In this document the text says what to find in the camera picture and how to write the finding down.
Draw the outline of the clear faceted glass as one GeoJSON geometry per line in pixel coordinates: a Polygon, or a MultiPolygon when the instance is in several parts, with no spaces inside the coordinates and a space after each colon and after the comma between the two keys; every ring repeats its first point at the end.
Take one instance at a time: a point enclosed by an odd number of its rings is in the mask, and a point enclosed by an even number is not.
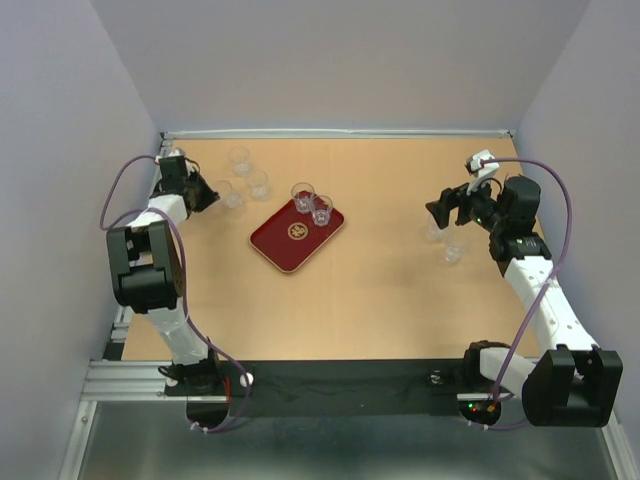
{"type": "Polygon", "coordinates": [[[311,217],[315,226],[326,227],[331,219],[333,202],[326,195],[315,195],[311,200],[311,217]]]}
{"type": "Polygon", "coordinates": [[[300,214],[308,214],[311,212],[314,197],[315,189],[307,182],[298,182],[291,188],[291,198],[294,207],[300,214]]]}

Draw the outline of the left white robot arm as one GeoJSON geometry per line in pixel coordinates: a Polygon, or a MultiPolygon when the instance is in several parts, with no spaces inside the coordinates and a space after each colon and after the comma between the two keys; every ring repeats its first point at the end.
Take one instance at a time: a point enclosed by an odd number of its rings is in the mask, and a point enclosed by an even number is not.
{"type": "Polygon", "coordinates": [[[213,395],[230,392],[218,353],[199,338],[185,310],[185,267],[173,229],[191,214],[220,200],[206,183],[197,162],[180,149],[152,159],[159,167],[147,206],[105,223],[106,200],[99,227],[106,233],[112,289],[117,303],[144,316],[171,354],[161,366],[168,395],[213,395]]]}

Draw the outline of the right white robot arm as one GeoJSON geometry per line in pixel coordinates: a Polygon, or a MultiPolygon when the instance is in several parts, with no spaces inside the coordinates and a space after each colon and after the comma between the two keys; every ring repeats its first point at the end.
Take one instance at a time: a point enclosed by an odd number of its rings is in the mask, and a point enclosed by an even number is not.
{"type": "Polygon", "coordinates": [[[533,230],[540,186],[515,176],[505,181],[498,196],[491,193],[488,182],[465,183],[443,190],[426,208],[441,229],[456,210],[458,225],[474,222],[488,232],[491,257],[526,309],[543,353],[530,361],[507,344],[473,342],[460,366],[461,381],[472,390],[493,382],[519,397],[534,426],[604,427],[623,363],[585,330],[555,278],[558,263],[533,230]]]}

